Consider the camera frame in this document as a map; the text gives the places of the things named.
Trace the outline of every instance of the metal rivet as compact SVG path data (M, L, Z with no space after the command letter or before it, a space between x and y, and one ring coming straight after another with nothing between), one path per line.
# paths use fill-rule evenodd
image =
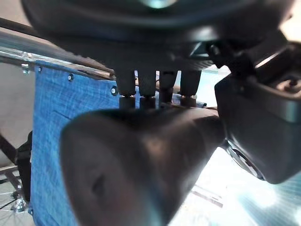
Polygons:
M73 79L74 79L73 74L69 74L69 75L68 75L68 81L73 81Z
M117 95L118 95L118 89L117 89L117 86L113 86L113 87L111 88L111 94L112 94L113 96L117 96Z

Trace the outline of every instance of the blue fabric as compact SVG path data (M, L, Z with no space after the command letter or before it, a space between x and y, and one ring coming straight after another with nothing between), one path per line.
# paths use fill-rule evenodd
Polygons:
M44 64L36 72L33 115L31 205L37 226L75 226L63 184L59 156L61 129L77 115L96 109L118 108L119 95L111 94L114 81L98 81L72 71L68 81L64 67ZM139 105L139 92L136 106Z

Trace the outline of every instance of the metal bolt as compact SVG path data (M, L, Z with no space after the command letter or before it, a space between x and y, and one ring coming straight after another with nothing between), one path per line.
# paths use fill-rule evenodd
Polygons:
M73 74L69 74L69 75L68 75L68 81L73 81L73 79L74 79Z
M21 67L23 69L23 74L28 75L30 74L29 65L28 64L21 64Z

